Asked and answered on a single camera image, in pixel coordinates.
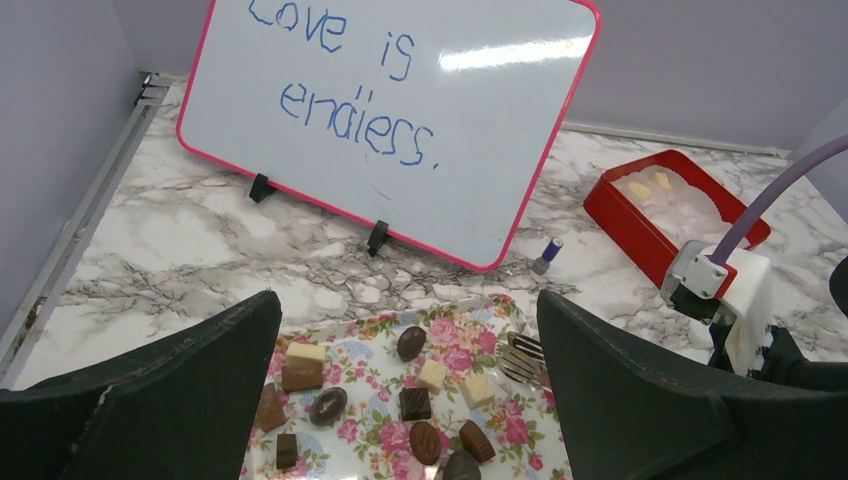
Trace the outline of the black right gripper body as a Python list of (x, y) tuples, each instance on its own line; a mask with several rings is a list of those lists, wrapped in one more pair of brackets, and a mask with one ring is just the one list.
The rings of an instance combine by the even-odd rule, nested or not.
[[(833, 270), (829, 290), (839, 310), (847, 318), (847, 257)], [(769, 327), (773, 336), (770, 347), (764, 351), (764, 366), (753, 373), (754, 379), (806, 390), (847, 393), (847, 362), (815, 362), (802, 355), (786, 328)], [(714, 351), (708, 365), (732, 372), (725, 348), (730, 326), (713, 324), (709, 334)]]

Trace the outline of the white edge chocolate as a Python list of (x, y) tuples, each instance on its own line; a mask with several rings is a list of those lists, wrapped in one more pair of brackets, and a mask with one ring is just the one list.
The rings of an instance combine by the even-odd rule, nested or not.
[(654, 171), (651, 174), (652, 182), (657, 185), (661, 190), (665, 192), (670, 192), (672, 190), (672, 185), (669, 180), (669, 177), (663, 171)]

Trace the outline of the white heart chocolate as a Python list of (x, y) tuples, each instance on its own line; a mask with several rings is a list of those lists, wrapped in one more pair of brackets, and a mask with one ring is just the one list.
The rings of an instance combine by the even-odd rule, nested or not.
[(629, 182), (627, 188), (641, 204), (652, 202), (653, 191), (647, 185), (640, 182)]

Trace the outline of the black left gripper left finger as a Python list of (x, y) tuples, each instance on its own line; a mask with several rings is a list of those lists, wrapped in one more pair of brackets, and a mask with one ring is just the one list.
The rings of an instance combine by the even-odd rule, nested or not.
[(5, 479), (235, 479), (282, 318), (263, 290), (193, 327), (1, 393)]

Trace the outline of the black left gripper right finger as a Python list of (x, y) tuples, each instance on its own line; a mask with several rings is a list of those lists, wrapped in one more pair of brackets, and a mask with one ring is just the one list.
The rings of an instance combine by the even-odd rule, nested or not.
[(847, 393), (694, 362), (542, 291), (537, 323), (577, 479), (843, 479)]

